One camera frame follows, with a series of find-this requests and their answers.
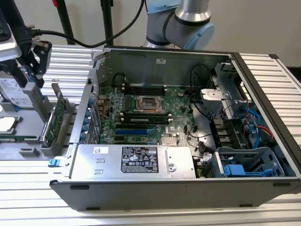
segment metal panel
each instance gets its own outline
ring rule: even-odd
[[[290,133],[301,146],[301,84],[279,59],[241,54]]]
[[[127,155],[127,160],[122,161],[124,155],[123,148],[128,147],[129,150],[134,150],[138,145],[79,145],[76,159],[72,172],[72,179],[145,179],[145,178],[195,178],[191,151],[188,147],[167,147],[164,145],[152,146],[155,153],[157,163],[152,162],[152,159],[147,154],[140,153],[136,160],[130,160],[130,154]],[[104,148],[105,153],[94,153],[97,148]],[[125,173],[120,170],[125,162],[132,163],[127,166],[128,171],[137,173]]]
[[[64,97],[70,102],[79,104],[89,70],[93,67],[91,61],[91,49],[53,46],[50,65],[43,77],[45,81],[41,90],[43,95],[48,96],[50,102],[56,101],[51,80],[58,79]]]

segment metal bracket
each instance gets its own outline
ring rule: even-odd
[[[56,95],[56,98],[58,98],[59,94],[62,93],[61,88],[58,86],[58,83],[59,83],[59,80],[53,79],[51,81],[51,87]]]
[[[78,149],[78,144],[69,145],[66,154],[65,166],[62,173],[63,177],[71,178],[77,149]]]
[[[201,90],[202,98],[205,100],[230,100],[231,96],[228,92],[222,92],[216,89],[202,89]]]

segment red cable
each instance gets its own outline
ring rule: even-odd
[[[57,5],[56,0],[52,0],[52,2],[53,2],[53,4],[54,4],[54,6],[55,6],[56,8],[58,8],[58,5]]]
[[[260,128],[260,129],[266,130],[268,133],[270,133],[272,139],[274,139],[274,135],[273,135],[273,133],[272,133],[271,130],[269,130],[268,128],[266,128],[266,127],[264,127],[264,126],[256,126],[256,127],[257,127],[257,128]]]

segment black cable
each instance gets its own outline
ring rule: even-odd
[[[188,131],[188,135],[191,136],[191,137],[193,137],[193,138],[203,138],[203,137],[207,137],[207,136],[211,136],[212,135],[212,133],[210,133],[210,134],[206,134],[206,135],[203,135],[203,136],[200,136],[200,137],[196,137],[196,136],[194,136],[194,135],[191,134],[191,131],[192,131],[192,129],[194,127],[196,127],[196,125],[193,126],[193,127],[191,127],[191,129]]]
[[[113,80],[112,80],[112,87],[115,85],[115,79],[118,75],[122,75],[124,78],[126,77],[126,75],[124,73],[116,73],[113,76]]]
[[[148,7],[147,7],[146,0],[144,0],[144,5],[145,5],[145,10],[146,10],[146,12],[148,13],[148,12],[149,12],[149,9],[148,9]]]
[[[194,147],[194,148],[197,148],[197,146],[194,146],[193,144],[191,144],[191,143],[189,142],[188,137],[189,137],[189,135],[188,135],[187,138],[186,138],[187,143],[188,143],[190,146],[192,146],[192,147]]]
[[[194,104],[194,106],[196,107],[196,109],[197,109],[203,116],[205,116],[209,121],[211,121],[211,119],[210,119],[205,113],[203,113],[203,112],[201,111],[201,109],[199,109],[199,107],[196,105],[195,97],[196,97],[196,94],[194,94],[194,96],[193,96],[193,104]]]
[[[126,26],[126,28],[124,28],[119,33],[113,35],[112,37],[108,38],[107,40],[99,42],[99,43],[97,43],[95,45],[87,45],[87,44],[85,44],[85,43],[83,43],[81,41],[78,41],[77,39],[75,39],[75,38],[73,38],[73,37],[71,37],[69,35],[66,35],[66,34],[60,33],[60,32],[55,32],[55,31],[46,31],[46,30],[36,29],[36,30],[33,30],[33,36],[35,37],[35,36],[39,36],[39,35],[43,35],[43,34],[55,35],[55,36],[63,37],[65,39],[69,39],[69,40],[71,40],[71,41],[73,41],[73,42],[75,42],[75,43],[77,43],[77,44],[79,44],[79,45],[81,45],[83,47],[86,47],[86,48],[96,48],[96,47],[99,47],[101,45],[104,45],[105,43],[107,43],[107,42],[109,42],[109,41],[117,38],[118,36],[120,36],[124,32],[126,32],[136,22],[136,20],[138,19],[139,15],[140,15],[140,13],[141,13],[141,11],[143,9],[143,5],[144,5],[144,0],[141,0],[141,5],[140,5],[140,7],[138,9],[138,12],[137,12],[136,16],[134,17],[134,19],[132,20],[132,22],[128,26]]]
[[[209,74],[208,83],[209,83],[210,80],[211,80],[211,72],[210,72],[210,69],[209,69],[205,64],[196,64],[196,65],[194,65],[194,66],[191,68],[191,70],[190,70],[190,72],[189,72],[189,76],[190,76],[190,89],[191,89],[191,90],[192,90],[192,72],[193,72],[193,69],[195,69],[197,66],[203,66],[203,67],[205,67],[205,68],[208,70],[208,74]]]
[[[239,126],[239,128],[238,128],[238,132],[239,132],[240,136],[241,136],[242,139],[243,139],[242,146],[244,146],[244,142],[245,142],[245,143],[246,143],[247,149],[250,149],[249,143],[248,143],[246,137],[244,136],[244,134],[242,133],[242,128],[243,128],[245,125],[247,125],[247,124],[248,124],[248,123],[242,123],[242,124],[240,124],[240,126]]]

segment cable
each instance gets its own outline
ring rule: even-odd
[[[268,132],[268,134],[271,136],[271,139],[274,139],[274,135],[273,135],[272,131],[269,130],[268,128],[266,128],[266,127],[264,127],[264,126],[255,126],[255,127],[256,127],[256,128],[260,128],[260,129],[262,129],[262,130],[265,131],[265,132]]]
[[[188,137],[189,137],[189,135],[188,135],[187,138],[186,138],[187,143],[188,143],[190,146],[197,148],[197,146],[194,146],[193,144],[191,144],[191,143],[189,142]]]
[[[200,136],[200,137],[196,137],[196,136],[192,135],[192,134],[191,134],[191,131],[192,131],[192,129],[193,129],[194,127],[196,127],[196,126],[197,126],[197,125],[191,127],[191,129],[188,131],[188,135],[189,135],[189,136],[191,136],[191,137],[193,137],[193,138],[203,138],[203,137],[207,137],[207,136],[212,136],[212,133],[206,134],[206,135],[203,135],[203,136]]]
[[[116,73],[116,74],[114,74],[113,80],[112,80],[112,86],[115,85],[115,79],[116,79],[116,77],[117,77],[118,75],[122,75],[124,78],[126,77],[126,75],[125,75],[124,73]]]
[[[59,36],[59,37],[62,37],[62,38],[65,38],[65,39],[69,39],[83,47],[86,47],[86,48],[96,48],[96,47],[99,47],[101,45],[104,45],[105,43],[117,38],[118,36],[122,35],[124,32],[126,32],[135,22],[136,20],[138,19],[139,15],[141,14],[141,11],[143,9],[143,5],[144,5],[144,0],[141,0],[141,4],[140,4],[140,7],[138,9],[138,12],[136,14],[136,16],[134,17],[134,19],[130,22],[130,24],[128,26],[126,26],[122,31],[120,31],[119,33],[113,35],[112,37],[102,41],[102,42],[99,42],[95,45],[87,45],[81,41],[78,41],[77,39],[69,36],[69,35],[66,35],[64,33],[60,33],[60,32],[55,32],[55,31],[46,31],[46,30],[40,30],[40,29],[35,29],[33,30],[33,36],[39,36],[39,35],[43,35],[43,34],[48,34],[48,35],[55,35],[55,36]]]
[[[91,92],[94,96],[96,96],[96,98],[98,99],[98,100],[100,100],[100,102],[102,103],[102,105],[103,105],[103,111],[104,111],[104,104],[103,104],[103,100],[101,99],[101,98],[99,98],[95,93],[93,93],[93,92]]]
[[[211,72],[210,72],[210,69],[205,65],[205,64],[196,64],[194,65],[190,72],[189,72],[189,76],[190,76],[190,89],[192,90],[192,72],[193,72],[193,69],[195,69],[197,66],[203,66],[205,67],[207,70],[208,70],[208,73],[209,73],[209,78],[208,78],[208,82],[210,82],[211,80]]]
[[[240,124],[240,126],[239,126],[239,128],[238,128],[238,132],[239,132],[240,136],[241,136],[242,139],[243,139],[242,146],[244,146],[244,143],[246,143],[247,149],[250,149],[250,146],[249,146],[249,143],[248,143],[246,137],[245,137],[244,134],[241,132],[242,127],[244,127],[244,131],[245,131],[245,125],[247,125],[247,124],[248,124],[248,123],[246,123],[246,122]]]
[[[148,12],[149,12],[149,9],[148,9],[148,7],[147,7],[146,0],[144,0],[144,5],[145,5],[145,10],[146,10],[146,12],[148,13]]]
[[[226,113],[226,110],[227,110],[229,107],[233,106],[234,104],[236,104],[236,103],[234,102],[234,103],[230,104],[228,107],[226,107],[226,108],[223,110],[223,112],[221,113],[220,118],[222,118],[222,117],[224,116],[224,114]]]
[[[258,125],[261,124],[261,116],[260,114],[256,113],[255,111],[253,111],[252,109],[249,109],[249,108],[243,108],[243,110],[247,111],[247,113],[251,113],[253,115],[256,115],[257,118],[258,118]],[[255,149],[258,147],[258,144],[260,143],[260,137],[261,137],[261,130],[259,129],[258,130],[258,136],[257,136],[257,139],[256,139],[256,143],[254,144],[253,148],[252,149]]]
[[[194,104],[194,106],[196,107],[196,109],[197,109],[204,117],[206,117],[209,121],[211,121],[211,119],[210,119],[206,114],[204,114],[204,113],[201,111],[201,109],[199,109],[199,107],[196,105],[195,97],[196,97],[196,94],[194,94],[194,96],[193,96],[193,104]]]

